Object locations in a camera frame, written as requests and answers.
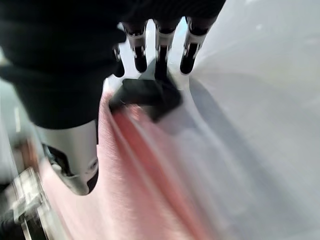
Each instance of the pink cloth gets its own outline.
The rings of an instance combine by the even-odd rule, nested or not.
[[[108,96],[100,103],[99,179],[93,192],[76,196],[48,164],[42,169],[44,189],[70,236],[74,240],[213,239],[174,167],[164,167],[164,159],[175,162],[174,143],[138,107],[112,116]],[[130,117],[148,131],[151,142]]]

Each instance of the silver metal part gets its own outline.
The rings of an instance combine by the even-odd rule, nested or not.
[[[65,164],[55,161],[52,152],[47,156],[53,170],[64,184],[77,195],[87,195],[88,182],[98,174],[97,130],[95,121],[68,129],[46,129],[36,126],[41,143],[63,153]]]
[[[192,58],[195,59],[199,50],[202,48],[202,45],[206,39],[207,34],[195,35],[195,34],[191,33],[191,30],[192,30],[192,18],[188,17],[188,31],[185,35],[185,40],[184,40],[184,45],[183,45],[184,46],[183,55],[188,57],[190,45],[197,44],[196,52],[192,56]]]
[[[21,225],[26,240],[70,240],[31,167],[15,178],[6,192],[10,193],[14,221]],[[41,234],[35,238],[35,232]]]
[[[162,33],[160,32],[160,27],[155,25],[155,55],[156,59],[159,58],[160,48],[166,48],[165,61],[168,60],[168,54],[172,47],[172,42],[175,36],[175,30],[171,33]]]
[[[121,61],[121,55],[120,55],[119,45],[117,45],[116,47],[113,48],[113,54],[115,56],[116,61],[120,62]]]
[[[146,27],[144,27],[143,32],[139,34],[131,34],[126,28],[124,32],[129,40],[130,48],[133,51],[134,58],[137,58],[136,48],[140,47],[142,55],[146,55]]]

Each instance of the robotic hand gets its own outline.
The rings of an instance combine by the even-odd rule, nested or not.
[[[0,76],[14,85],[52,168],[75,194],[89,194],[98,180],[99,102],[104,80],[111,74],[125,74],[119,44],[128,38],[135,67],[138,72],[145,72],[146,25],[153,19],[154,76],[161,84],[167,76],[176,27],[185,18],[188,29],[180,70],[189,74],[224,3],[225,0],[0,2],[0,46],[5,56]],[[119,23],[124,32],[117,28]],[[123,84],[127,86],[135,84],[132,79],[126,80]],[[156,88],[148,85],[145,89],[152,92]],[[120,91],[114,95],[115,105],[119,96],[120,100],[128,98],[123,96],[123,89]],[[143,99],[138,103],[148,104]]]

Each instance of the black sleeve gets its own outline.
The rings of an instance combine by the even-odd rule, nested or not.
[[[103,81],[126,40],[118,23],[138,0],[1,0],[0,77],[36,125],[63,129],[98,116]]]

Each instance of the robot finger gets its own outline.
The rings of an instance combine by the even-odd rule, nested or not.
[[[119,45],[113,48],[113,54],[117,62],[116,70],[113,73],[117,78],[121,78],[125,75],[125,67],[121,59]]]
[[[192,71],[195,64],[196,56],[216,19],[217,17],[186,17],[188,27],[183,45],[184,51],[180,63],[181,73],[187,75]]]
[[[123,22],[125,34],[129,40],[130,48],[134,56],[135,68],[139,73],[147,70],[146,58],[146,28],[148,21]]]
[[[155,77],[161,78],[167,75],[167,64],[175,31],[180,18],[170,21],[153,20],[155,24]]]

